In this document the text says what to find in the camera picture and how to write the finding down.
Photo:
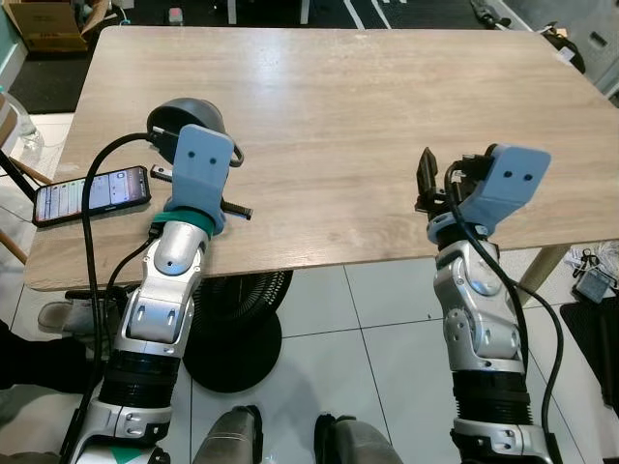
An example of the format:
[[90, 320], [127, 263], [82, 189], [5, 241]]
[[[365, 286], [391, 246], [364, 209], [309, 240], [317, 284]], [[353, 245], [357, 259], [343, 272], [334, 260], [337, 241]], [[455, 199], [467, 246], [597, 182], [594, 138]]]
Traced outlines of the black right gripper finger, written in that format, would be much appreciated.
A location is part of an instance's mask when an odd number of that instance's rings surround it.
[[436, 158], [429, 147], [422, 150], [419, 163], [417, 163], [416, 182], [417, 198], [415, 202], [416, 212], [425, 213], [428, 216], [439, 216], [443, 212], [445, 193], [436, 185], [438, 173]]

